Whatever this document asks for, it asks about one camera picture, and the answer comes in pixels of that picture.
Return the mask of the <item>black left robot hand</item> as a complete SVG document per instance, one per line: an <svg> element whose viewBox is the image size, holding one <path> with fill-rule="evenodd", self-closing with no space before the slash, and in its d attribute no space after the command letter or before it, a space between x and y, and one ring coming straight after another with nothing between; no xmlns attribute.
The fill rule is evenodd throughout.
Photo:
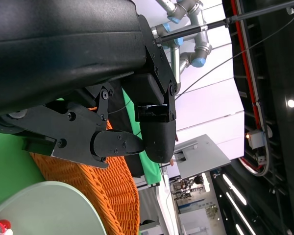
<svg viewBox="0 0 294 235"><path fill-rule="evenodd" d="M0 0L0 133L30 152L106 168L168 163L177 82L130 0Z"/></svg>

